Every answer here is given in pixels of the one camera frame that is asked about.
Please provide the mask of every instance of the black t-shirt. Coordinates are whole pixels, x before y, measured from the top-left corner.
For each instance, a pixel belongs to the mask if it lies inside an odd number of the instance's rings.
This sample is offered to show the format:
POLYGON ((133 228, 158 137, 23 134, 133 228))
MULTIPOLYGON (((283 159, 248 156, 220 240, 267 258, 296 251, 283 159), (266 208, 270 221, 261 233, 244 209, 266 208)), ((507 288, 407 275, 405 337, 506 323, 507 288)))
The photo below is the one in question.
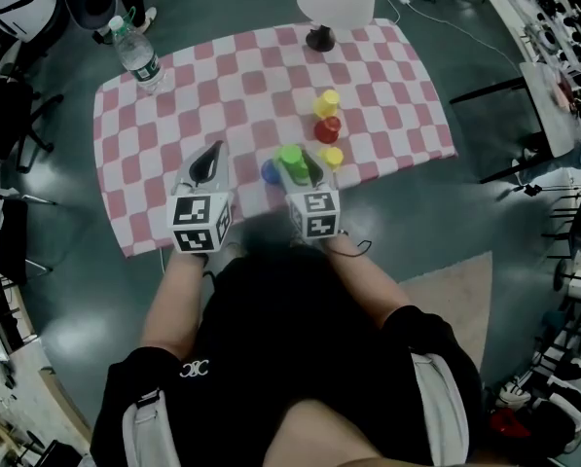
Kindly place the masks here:
POLYGON ((411 349, 446 360, 471 450, 480 378, 439 316, 405 306, 379 330, 309 249, 234 260, 217 278, 186 362, 144 347, 111 366, 91 454, 98 467, 125 466, 124 412, 161 388, 183 465, 262 465, 285 412, 304 399, 345 416, 384 456, 431 465, 411 349))

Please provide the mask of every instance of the green label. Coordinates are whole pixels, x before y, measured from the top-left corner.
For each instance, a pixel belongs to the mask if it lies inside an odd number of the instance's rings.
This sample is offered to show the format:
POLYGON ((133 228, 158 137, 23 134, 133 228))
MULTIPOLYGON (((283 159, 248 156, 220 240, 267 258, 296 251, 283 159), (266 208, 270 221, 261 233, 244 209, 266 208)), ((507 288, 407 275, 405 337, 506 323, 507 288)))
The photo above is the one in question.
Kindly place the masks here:
POLYGON ((138 82, 147 83, 154 79, 154 77, 161 72, 161 66, 158 62, 158 56, 154 54, 154 56, 150 59, 150 61, 145 64, 140 69, 135 69, 134 71, 130 71, 132 76, 138 82))

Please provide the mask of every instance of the table lamp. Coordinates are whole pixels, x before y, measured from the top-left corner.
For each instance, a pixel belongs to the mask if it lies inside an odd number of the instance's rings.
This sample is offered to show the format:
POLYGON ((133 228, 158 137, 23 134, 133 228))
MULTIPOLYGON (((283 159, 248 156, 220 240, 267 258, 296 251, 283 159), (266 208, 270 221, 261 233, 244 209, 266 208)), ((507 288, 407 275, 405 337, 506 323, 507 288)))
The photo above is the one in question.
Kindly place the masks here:
POLYGON ((297 0, 308 18, 320 24, 309 32, 308 46, 318 52, 329 52, 335 45, 331 28, 357 29, 372 20, 375 0, 297 0))

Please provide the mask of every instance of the white logo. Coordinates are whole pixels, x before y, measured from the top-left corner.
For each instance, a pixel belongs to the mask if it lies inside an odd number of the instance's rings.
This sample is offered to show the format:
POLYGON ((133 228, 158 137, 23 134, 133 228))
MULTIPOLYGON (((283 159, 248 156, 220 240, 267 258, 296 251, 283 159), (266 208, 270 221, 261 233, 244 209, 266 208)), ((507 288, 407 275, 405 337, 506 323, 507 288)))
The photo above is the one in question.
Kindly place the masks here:
POLYGON ((205 376, 208 373, 207 369, 203 369, 203 365, 208 365, 209 360, 201 360, 200 362, 195 361, 191 363, 185 363, 183 365, 183 371, 180 373, 181 377, 197 377, 205 376))

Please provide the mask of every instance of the red and white tablecloth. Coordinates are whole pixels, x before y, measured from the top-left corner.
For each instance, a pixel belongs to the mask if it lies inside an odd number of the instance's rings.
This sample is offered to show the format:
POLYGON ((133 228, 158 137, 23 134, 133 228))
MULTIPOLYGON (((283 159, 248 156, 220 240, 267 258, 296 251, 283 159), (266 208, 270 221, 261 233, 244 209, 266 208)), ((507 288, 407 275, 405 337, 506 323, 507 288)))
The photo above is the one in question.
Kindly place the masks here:
POLYGON ((99 185, 126 256, 171 244, 164 204, 181 162, 227 141, 235 222, 285 204, 260 167, 282 144, 316 152, 314 99, 340 94, 334 144, 345 155, 340 188, 455 155, 433 84, 402 31, 387 19, 336 32, 320 54, 309 24, 259 29, 166 55, 170 90, 148 96, 125 73, 95 95, 93 140, 99 185))

